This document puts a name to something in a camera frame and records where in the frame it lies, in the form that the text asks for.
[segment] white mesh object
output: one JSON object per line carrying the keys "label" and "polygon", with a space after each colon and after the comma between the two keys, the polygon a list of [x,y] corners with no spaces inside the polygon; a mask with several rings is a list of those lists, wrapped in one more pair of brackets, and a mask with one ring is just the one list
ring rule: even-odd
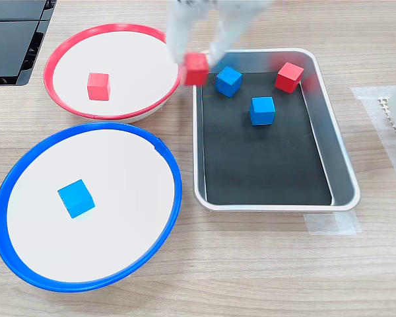
{"label": "white mesh object", "polygon": [[390,110],[389,110],[389,106],[388,106],[389,97],[379,97],[378,101],[381,105],[381,108],[384,110],[384,113],[387,116],[387,119],[389,119],[391,126],[396,131],[396,125],[393,123],[393,120],[390,117]]}

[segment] wooden block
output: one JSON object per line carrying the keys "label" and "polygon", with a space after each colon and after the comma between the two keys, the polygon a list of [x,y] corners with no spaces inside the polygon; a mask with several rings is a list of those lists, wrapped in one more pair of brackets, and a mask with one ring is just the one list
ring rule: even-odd
{"label": "wooden block", "polygon": [[239,90],[241,84],[242,74],[229,66],[216,76],[216,89],[228,98]]}
{"label": "wooden block", "polygon": [[185,82],[187,86],[203,86],[210,72],[207,56],[203,53],[185,54]]}
{"label": "wooden block", "polygon": [[57,192],[72,219],[95,207],[94,200],[82,180],[63,187]]}
{"label": "wooden block", "polygon": [[88,97],[91,100],[110,99],[110,80],[108,74],[90,73],[88,76]]}
{"label": "wooden block", "polygon": [[249,109],[252,125],[272,124],[276,116],[276,108],[271,97],[252,98]]}
{"label": "wooden block", "polygon": [[276,79],[276,88],[289,94],[294,92],[301,81],[304,69],[291,63],[286,63],[279,71]]}

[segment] metal tray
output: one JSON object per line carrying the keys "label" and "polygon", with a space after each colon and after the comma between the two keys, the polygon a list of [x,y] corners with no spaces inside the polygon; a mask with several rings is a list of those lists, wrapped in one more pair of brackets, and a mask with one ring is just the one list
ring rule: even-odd
{"label": "metal tray", "polygon": [[[274,87],[290,62],[305,69],[292,94]],[[215,90],[225,66],[243,74],[226,98]],[[272,96],[273,125],[251,125],[252,97]],[[213,211],[348,211],[360,190],[315,57],[301,49],[232,50],[193,87],[194,193]]]}

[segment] red rim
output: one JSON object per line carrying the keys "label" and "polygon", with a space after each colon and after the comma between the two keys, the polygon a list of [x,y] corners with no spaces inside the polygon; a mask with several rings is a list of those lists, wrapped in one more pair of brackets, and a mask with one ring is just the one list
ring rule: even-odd
{"label": "red rim", "polygon": [[123,31],[147,34],[166,43],[166,35],[163,32],[156,30],[155,28],[150,28],[148,26],[138,25],[138,24],[124,24],[124,23],[105,24],[105,25],[95,26],[94,28],[89,28],[88,30],[84,30],[78,34],[75,34],[74,36],[72,36],[71,38],[67,39],[62,44],[59,45],[59,47],[49,57],[46,63],[46,68],[44,69],[44,85],[46,86],[46,90],[50,95],[51,99],[53,99],[56,104],[61,106],[63,109],[72,112],[73,114],[77,114],[78,116],[82,116],[85,118],[98,119],[98,120],[121,120],[121,119],[134,118],[136,116],[140,116],[141,114],[145,114],[146,112],[151,111],[152,109],[161,105],[161,103],[165,102],[170,97],[170,95],[173,94],[173,92],[177,89],[177,87],[180,84],[181,67],[178,68],[178,77],[176,78],[173,87],[163,98],[161,98],[159,101],[155,102],[154,104],[146,108],[143,108],[135,112],[131,112],[129,114],[122,114],[118,116],[97,116],[94,114],[86,114],[84,112],[80,112],[75,109],[72,109],[70,106],[64,103],[62,99],[60,99],[60,97],[57,95],[56,91],[54,90],[53,74],[57,66],[57,63],[59,63],[63,55],[65,55],[66,52],[69,51],[73,46],[75,46],[76,44],[87,38],[90,38],[91,36],[95,36],[103,33],[109,33],[109,32],[123,32]]}

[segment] blue cube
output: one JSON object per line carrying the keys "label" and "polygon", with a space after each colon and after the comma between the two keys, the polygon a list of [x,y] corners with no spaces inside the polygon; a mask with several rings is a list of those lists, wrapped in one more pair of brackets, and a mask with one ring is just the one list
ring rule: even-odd
{"label": "blue cube", "polygon": [[242,84],[242,74],[226,66],[216,77],[216,89],[230,98],[237,92]]}
{"label": "blue cube", "polygon": [[72,219],[95,207],[94,200],[82,180],[63,187],[57,192]]}
{"label": "blue cube", "polygon": [[271,97],[252,98],[249,109],[252,125],[272,124],[276,116],[275,103]]}

